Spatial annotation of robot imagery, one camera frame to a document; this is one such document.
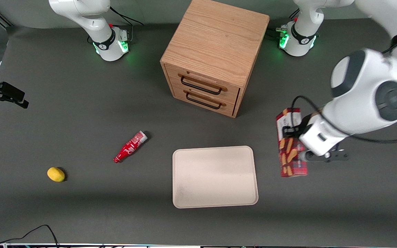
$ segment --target red bottle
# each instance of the red bottle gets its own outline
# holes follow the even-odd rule
[[[119,163],[122,159],[128,157],[131,155],[134,151],[137,150],[137,148],[142,145],[142,143],[147,140],[147,136],[142,132],[139,131],[134,137],[128,141],[122,149],[120,149],[119,154],[113,159],[115,163]]]

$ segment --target white tray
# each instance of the white tray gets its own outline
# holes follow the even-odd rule
[[[243,206],[257,201],[254,154],[250,147],[179,149],[172,155],[175,207]]]

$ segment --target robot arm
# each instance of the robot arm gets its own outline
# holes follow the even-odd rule
[[[100,15],[110,9],[110,0],[49,0],[55,13],[79,24],[93,40],[96,52],[106,61],[115,61],[129,50],[128,33],[110,27]]]
[[[313,47],[315,34],[324,20],[321,8],[339,8],[351,5],[354,0],[293,0],[300,14],[277,31],[283,32],[280,49],[292,56],[303,56]]]
[[[363,49],[343,58],[331,79],[334,99],[314,115],[299,137],[317,156],[349,134],[362,134],[397,122],[397,59]]]
[[[392,38],[397,36],[397,1],[356,0],[356,4]],[[389,7],[393,11],[378,11]],[[332,73],[331,89],[334,99],[322,110],[329,121],[320,115],[312,116],[299,137],[318,156],[350,135],[397,122],[397,49],[386,58],[370,49],[343,58]]]

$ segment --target wooden cabinet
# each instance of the wooden cabinet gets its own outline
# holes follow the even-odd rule
[[[236,117],[269,16],[192,0],[160,63],[172,95]]]

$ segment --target gray table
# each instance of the gray table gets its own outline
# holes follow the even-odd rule
[[[0,240],[49,224],[62,243],[397,247],[397,144],[348,139],[350,161],[281,178],[275,130],[296,95],[328,102],[335,64],[361,47],[385,49],[384,30],[368,19],[325,21],[303,58],[263,41],[236,119],[171,96],[159,59],[174,30],[136,27],[131,52],[110,63],[82,29],[12,31],[0,81],[24,90],[30,106],[0,105]],[[113,163],[139,130],[153,137]],[[371,136],[397,137],[397,124]],[[173,206],[176,149],[238,145],[254,151],[256,205]],[[51,166],[68,181],[51,182]],[[52,239],[39,230],[25,242]]]

